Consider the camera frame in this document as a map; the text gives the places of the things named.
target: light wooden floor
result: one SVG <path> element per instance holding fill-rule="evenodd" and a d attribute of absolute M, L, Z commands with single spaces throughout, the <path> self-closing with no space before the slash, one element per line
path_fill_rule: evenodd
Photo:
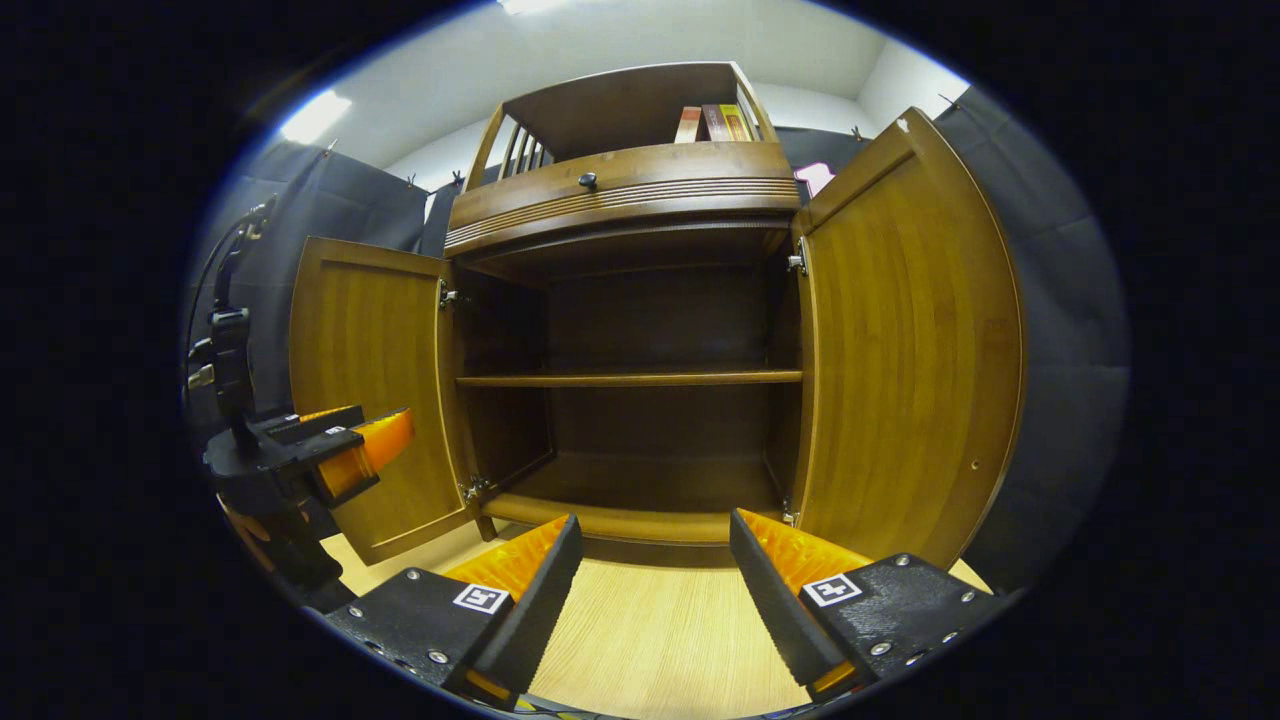
<path fill-rule="evenodd" d="M 443 573 L 526 528 L 484 543 L 474 523 L 366 566 L 342 536 L 323 544 L 342 582 L 365 594 L 413 566 Z M 951 574 L 989 592 L 963 561 Z M 723 719 L 809 701 L 773 647 L 728 551 L 588 541 L 586 557 L 529 688 L 563 705 L 640 719 Z"/>

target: drawer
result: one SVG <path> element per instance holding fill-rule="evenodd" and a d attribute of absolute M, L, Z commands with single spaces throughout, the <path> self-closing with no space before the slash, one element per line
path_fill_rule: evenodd
<path fill-rule="evenodd" d="M 595 188 L 579 178 L 595 173 Z M 589 155 L 503 178 L 453 201 L 444 256 L 614 220 L 800 208 L 777 142 L 689 142 Z"/>

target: open cabinet door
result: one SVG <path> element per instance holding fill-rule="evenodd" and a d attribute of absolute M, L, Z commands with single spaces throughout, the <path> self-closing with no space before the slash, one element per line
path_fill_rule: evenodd
<path fill-rule="evenodd" d="M 1025 361 L 1012 259 L 919 110 L 792 223 L 804 400 L 800 529 L 872 559 L 960 557 L 1005 477 Z"/>
<path fill-rule="evenodd" d="M 307 238 L 293 287 L 289 377 L 300 415 L 361 405 L 365 418 L 408 406 L 413 439 L 381 480 L 333 511 L 366 564 L 475 516 L 458 496 L 449 266 L 371 245 Z"/>

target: cabinet hinge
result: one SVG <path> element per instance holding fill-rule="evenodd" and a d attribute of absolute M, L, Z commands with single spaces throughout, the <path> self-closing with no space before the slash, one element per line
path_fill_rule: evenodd
<path fill-rule="evenodd" d="M 791 270 L 796 269 L 796 268 L 800 268 L 800 274 L 801 275 L 808 275 L 809 274 L 809 256 L 808 256 L 808 254 L 804 250 L 804 241 L 805 240 L 806 240 L 805 236 L 800 236 L 800 242 L 796 243 L 796 247 L 797 247 L 796 252 L 799 252 L 799 255 L 787 255 L 787 272 L 788 273 Z"/>
<path fill-rule="evenodd" d="M 458 489 L 462 491 L 462 502 L 465 505 L 471 505 L 475 502 L 475 498 L 480 497 L 481 492 L 492 487 L 489 478 L 484 475 L 471 475 L 468 479 L 471 482 L 470 486 L 458 483 Z"/>
<path fill-rule="evenodd" d="M 782 521 L 786 523 L 786 524 L 788 524 L 788 525 L 791 525 L 794 528 L 794 527 L 796 527 L 796 523 L 799 520 L 800 520 L 800 514 L 791 511 L 791 496 L 788 495 L 788 496 L 783 497 L 782 498 Z"/>
<path fill-rule="evenodd" d="M 440 310 L 444 310 L 449 302 L 456 302 L 458 300 L 458 291 L 449 290 L 449 283 L 440 279 Z"/>

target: white wall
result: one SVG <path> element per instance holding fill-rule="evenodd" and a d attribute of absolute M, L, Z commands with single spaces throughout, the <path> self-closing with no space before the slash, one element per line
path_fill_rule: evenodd
<path fill-rule="evenodd" d="M 940 94 L 955 100 L 965 90 L 969 81 L 891 37 L 858 94 L 858 104 L 870 115 L 872 133 L 863 135 L 879 133 L 913 105 L 936 118 L 950 106 Z"/>
<path fill-rule="evenodd" d="M 870 115 L 847 97 L 837 97 L 826 92 L 814 92 L 785 85 L 753 83 L 760 104 L 769 113 L 773 127 L 810 128 L 851 135 L 854 126 L 867 133 L 872 126 Z"/>
<path fill-rule="evenodd" d="M 851 133 L 854 126 L 858 126 L 858 129 L 867 137 L 874 137 L 879 127 L 883 127 L 879 126 L 872 131 L 872 126 L 876 124 L 872 117 L 863 111 L 858 102 L 847 97 L 781 85 L 755 83 L 753 87 L 759 95 L 760 102 L 764 104 L 764 109 L 768 110 L 769 120 L 774 127 Z M 419 147 L 388 165 L 385 170 L 402 178 L 417 173 L 413 184 L 426 190 L 435 190 L 452 181 L 453 170 L 460 170 L 462 177 L 466 177 L 471 172 L 471 163 L 475 160 L 484 128 L 488 124 L 489 118 L 476 120 Z M 512 120 L 507 118 L 498 131 L 498 142 L 493 143 L 493 150 L 489 152 L 486 168 L 502 161 L 502 156 L 507 151 L 506 138 L 511 137 L 511 129 Z M 434 200 L 434 196 L 426 199 L 428 213 L 431 211 Z"/>

